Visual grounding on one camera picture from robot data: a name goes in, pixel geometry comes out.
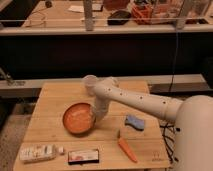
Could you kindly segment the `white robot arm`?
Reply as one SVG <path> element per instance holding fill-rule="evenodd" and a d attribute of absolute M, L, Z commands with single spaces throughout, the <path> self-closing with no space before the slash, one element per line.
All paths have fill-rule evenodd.
<path fill-rule="evenodd" d="M 92 112 L 100 121 L 116 101 L 175 126 L 173 171 L 213 171 L 213 97 L 176 98 L 121 89 L 114 77 L 94 85 Z"/>

